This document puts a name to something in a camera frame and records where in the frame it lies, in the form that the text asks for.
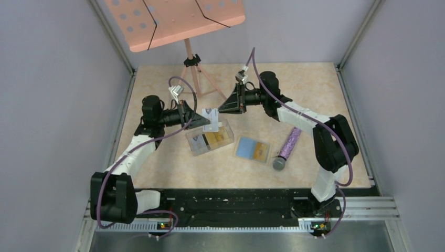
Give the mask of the white grey credit card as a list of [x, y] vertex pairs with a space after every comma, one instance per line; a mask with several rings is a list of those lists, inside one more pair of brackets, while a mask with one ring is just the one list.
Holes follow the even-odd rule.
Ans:
[[203, 108], [202, 116], [210, 121], [209, 124], [203, 126], [204, 132], [219, 131], [219, 111], [217, 108]]

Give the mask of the clear plastic card box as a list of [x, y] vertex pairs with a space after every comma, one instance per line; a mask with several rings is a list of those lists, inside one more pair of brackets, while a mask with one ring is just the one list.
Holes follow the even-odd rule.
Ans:
[[203, 128], [198, 128], [185, 134], [193, 156], [199, 156], [234, 143], [235, 136], [228, 120], [220, 121], [218, 126], [217, 132], [204, 132]]

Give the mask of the yellow credit card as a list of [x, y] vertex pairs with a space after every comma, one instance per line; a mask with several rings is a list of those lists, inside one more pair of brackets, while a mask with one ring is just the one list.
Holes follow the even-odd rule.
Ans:
[[266, 162], [269, 153], [269, 144], [257, 142], [255, 144], [252, 159], [258, 162]]
[[216, 143], [219, 146], [224, 146], [227, 144], [232, 143], [232, 137], [230, 132], [227, 130], [226, 127], [220, 127], [218, 132], [214, 132], [214, 137], [216, 140]]

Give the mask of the purple glitter microphone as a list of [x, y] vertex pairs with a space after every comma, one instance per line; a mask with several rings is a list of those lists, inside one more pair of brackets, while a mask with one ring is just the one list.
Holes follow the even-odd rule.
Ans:
[[282, 171], [285, 168], [287, 160], [289, 159], [301, 133], [302, 130], [299, 128], [295, 127], [292, 129], [279, 154], [274, 158], [272, 162], [272, 167], [274, 170]]

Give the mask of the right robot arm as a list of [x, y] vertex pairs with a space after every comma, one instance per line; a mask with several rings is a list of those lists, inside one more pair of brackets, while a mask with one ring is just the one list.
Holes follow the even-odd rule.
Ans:
[[269, 117], [288, 123], [312, 137], [320, 168], [311, 188], [308, 210], [314, 216], [322, 216], [329, 210], [328, 200], [333, 198], [336, 187], [340, 185], [340, 174], [351, 170], [352, 160], [359, 153], [349, 122], [341, 114], [328, 117], [297, 105], [281, 94], [279, 80], [272, 71], [264, 71], [258, 77], [259, 88], [247, 89], [244, 71], [238, 72], [233, 92], [218, 111], [242, 114], [248, 106], [261, 105]]

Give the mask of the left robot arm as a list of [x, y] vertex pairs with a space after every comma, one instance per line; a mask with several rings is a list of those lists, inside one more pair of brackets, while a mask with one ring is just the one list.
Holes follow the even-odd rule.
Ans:
[[159, 191], [138, 192], [133, 184], [146, 159], [168, 136], [166, 127], [179, 125], [182, 130], [210, 124], [210, 120], [191, 108], [185, 100], [174, 109], [164, 109], [158, 96], [142, 100], [142, 116], [132, 140], [122, 155], [105, 171], [95, 172], [90, 180], [90, 215], [98, 224], [108, 222], [129, 224], [137, 215], [149, 210], [162, 217], [168, 211], [168, 202]]

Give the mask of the black stripe yellow card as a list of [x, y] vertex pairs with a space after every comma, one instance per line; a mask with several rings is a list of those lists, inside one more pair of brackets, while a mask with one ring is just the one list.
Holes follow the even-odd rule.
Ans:
[[209, 149], [213, 149], [216, 141], [214, 132], [204, 132], [203, 138], [206, 143], [206, 145], [209, 147]]

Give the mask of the pink music stand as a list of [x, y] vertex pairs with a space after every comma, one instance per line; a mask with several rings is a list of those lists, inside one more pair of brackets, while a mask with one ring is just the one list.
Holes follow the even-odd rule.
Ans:
[[190, 39], [242, 24], [246, 19], [243, 1], [106, 1], [106, 5], [131, 52], [183, 41], [187, 59], [181, 76], [191, 72], [199, 97], [222, 94], [192, 52]]

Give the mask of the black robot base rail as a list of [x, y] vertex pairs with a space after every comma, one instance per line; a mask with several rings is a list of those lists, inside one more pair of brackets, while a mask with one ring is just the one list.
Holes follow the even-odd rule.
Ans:
[[309, 189], [161, 189], [160, 206], [147, 217], [178, 216], [177, 227], [297, 227], [304, 218], [340, 216], [334, 197], [319, 203]]

